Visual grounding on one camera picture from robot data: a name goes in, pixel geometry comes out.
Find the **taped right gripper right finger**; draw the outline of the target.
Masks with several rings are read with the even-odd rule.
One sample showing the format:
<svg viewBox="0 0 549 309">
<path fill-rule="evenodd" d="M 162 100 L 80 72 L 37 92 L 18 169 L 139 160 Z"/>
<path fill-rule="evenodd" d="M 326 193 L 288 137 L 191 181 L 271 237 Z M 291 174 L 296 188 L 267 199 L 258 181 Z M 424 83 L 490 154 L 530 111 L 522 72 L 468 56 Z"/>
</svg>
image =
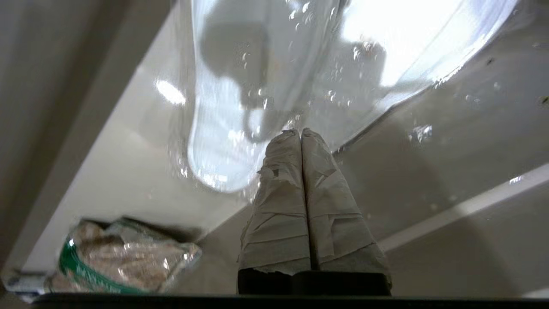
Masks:
<svg viewBox="0 0 549 309">
<path fill-rule="evenodd" d="M 302 166 L 308 227 L 314 260 L 321 271 L 380 273 L 390 279 L 386 257 L 327 143 L 302 131 Z"/>
</svg>

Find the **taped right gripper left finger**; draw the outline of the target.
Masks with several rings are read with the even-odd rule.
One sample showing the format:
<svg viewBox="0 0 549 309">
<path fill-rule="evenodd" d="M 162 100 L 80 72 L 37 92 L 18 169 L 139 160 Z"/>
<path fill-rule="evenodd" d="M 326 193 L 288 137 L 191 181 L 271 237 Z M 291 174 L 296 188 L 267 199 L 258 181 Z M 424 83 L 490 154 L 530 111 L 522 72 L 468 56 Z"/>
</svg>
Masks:
<svg viewBox="0 0 549 309">
<path fill-rule="evenodd" d="M 241 237 L 240 270 L 295 275 L 311 269 L 302 145 L 285 130 L 266 148 L 259 188 Z"/>
</svg>

